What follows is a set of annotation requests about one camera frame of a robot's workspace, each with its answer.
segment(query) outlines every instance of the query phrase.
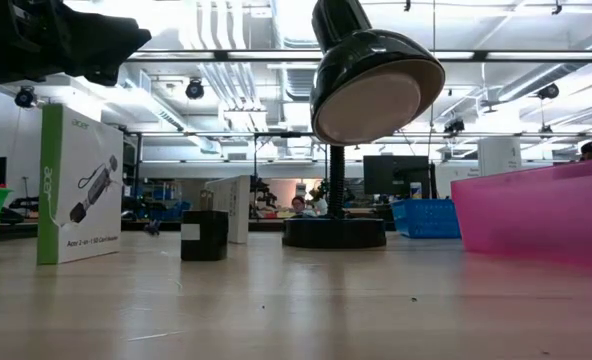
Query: lamp shade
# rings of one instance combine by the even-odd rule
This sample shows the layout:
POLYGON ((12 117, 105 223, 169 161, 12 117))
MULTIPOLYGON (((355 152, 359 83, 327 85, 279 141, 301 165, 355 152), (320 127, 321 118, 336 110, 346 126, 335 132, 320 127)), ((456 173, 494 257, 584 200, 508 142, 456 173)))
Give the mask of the lamp shade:
POLYGON ((324 52, 310 96, 312 129, 336 146, 392 135, 427 110, 445 70, 412 39, 371 29, 357 0, 319 0, 312 26, 324 52))

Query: black box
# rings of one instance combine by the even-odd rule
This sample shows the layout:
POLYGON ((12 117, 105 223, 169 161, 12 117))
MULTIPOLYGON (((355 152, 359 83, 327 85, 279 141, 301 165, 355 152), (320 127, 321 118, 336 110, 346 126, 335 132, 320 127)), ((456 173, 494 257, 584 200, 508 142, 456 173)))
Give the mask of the black box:
POLYGON ((185 211, 181 223, 180 258, 218 261, 227 258, 229 214, 223 211, 185 211))

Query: lamp base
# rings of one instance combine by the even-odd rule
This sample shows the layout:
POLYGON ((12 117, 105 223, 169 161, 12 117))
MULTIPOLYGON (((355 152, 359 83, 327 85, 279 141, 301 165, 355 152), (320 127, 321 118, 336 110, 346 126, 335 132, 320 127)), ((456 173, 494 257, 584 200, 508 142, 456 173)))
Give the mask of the lamp base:
POLYGON ((296 218, 285 220, 283 245, 308 249, 366 249, 385 246, 381 219, 296 218))

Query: blue plastic basket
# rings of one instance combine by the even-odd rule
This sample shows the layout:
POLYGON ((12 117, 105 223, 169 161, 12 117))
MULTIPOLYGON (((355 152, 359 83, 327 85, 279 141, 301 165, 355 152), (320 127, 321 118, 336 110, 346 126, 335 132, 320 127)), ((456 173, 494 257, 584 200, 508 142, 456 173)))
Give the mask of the blue plastic basket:
POLYGON ((410 238, 456 239, 460 228, 451 200, 403 200, 392 203, 396 230, 410 238))

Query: green and white box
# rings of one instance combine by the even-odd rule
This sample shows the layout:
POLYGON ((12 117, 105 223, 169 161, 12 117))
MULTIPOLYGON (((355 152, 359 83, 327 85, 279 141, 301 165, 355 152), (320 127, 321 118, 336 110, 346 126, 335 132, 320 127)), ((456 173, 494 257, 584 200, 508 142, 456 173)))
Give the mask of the green and white box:
POLYGON ((38 264, 117 252, 123 134, 64 105, 43 108, 38 264))

